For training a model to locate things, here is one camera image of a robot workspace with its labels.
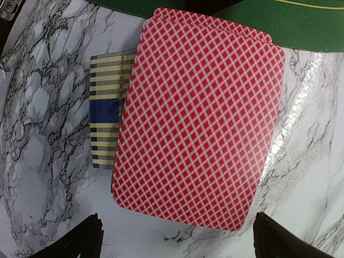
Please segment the red patterned card deck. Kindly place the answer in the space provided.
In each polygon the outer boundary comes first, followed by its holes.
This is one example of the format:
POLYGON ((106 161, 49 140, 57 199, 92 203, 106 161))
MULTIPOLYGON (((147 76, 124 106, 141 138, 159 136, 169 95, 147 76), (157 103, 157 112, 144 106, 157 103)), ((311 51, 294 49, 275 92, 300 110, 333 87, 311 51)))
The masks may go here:
POLYGON ((268 35, 155 10, 142 28, 120 125, 116 203, 239 230, 271 145, 284 65, 268 35))

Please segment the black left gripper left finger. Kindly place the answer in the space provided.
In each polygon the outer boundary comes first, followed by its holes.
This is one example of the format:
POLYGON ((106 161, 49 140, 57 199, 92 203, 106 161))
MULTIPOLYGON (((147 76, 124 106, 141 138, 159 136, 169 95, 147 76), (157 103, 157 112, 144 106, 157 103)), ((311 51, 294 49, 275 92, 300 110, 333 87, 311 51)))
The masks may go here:
POLYGON ((101 256, 103 224, 98 214, 92 214, 55 243, 32 257, 96 257, 101 256))

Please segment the round green poker mat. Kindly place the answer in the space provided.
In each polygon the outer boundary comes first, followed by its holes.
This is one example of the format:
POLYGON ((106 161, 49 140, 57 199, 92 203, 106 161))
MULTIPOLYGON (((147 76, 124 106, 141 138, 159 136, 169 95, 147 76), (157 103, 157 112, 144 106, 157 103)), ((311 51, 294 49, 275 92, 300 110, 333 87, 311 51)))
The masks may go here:
POLYGON ((149 18, 157 8, 200 13, 271 35, 282 47, 343 52, 343 1, 94 1, 102 7, 149 18))

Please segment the black poker chip case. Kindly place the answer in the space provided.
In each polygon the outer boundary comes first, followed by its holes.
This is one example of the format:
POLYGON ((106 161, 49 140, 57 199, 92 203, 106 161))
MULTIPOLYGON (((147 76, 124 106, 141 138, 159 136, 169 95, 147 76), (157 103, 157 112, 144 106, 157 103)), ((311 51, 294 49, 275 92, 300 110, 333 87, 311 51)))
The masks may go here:
POLYGON ((1 52, 18 16, 21 4, 21 0, 1 0, 1 52))

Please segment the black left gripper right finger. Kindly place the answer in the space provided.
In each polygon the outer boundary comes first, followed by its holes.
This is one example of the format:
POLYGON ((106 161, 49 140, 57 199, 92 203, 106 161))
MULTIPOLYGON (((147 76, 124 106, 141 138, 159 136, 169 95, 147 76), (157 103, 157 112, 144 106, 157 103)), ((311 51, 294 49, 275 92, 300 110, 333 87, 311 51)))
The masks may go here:
POLYGON ((299 239, 263 212, 253 223, 256 257, 330 257, 299 239))

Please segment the striped blue yellow card box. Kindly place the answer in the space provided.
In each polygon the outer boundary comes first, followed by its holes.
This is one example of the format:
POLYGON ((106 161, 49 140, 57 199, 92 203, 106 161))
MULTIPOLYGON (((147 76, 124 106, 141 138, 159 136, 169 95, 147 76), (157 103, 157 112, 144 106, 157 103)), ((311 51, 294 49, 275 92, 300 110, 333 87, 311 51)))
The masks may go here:
POLYGON ((94 168, 113 168, 135 54, 133 50, 91 57, 89 118, 94 168))

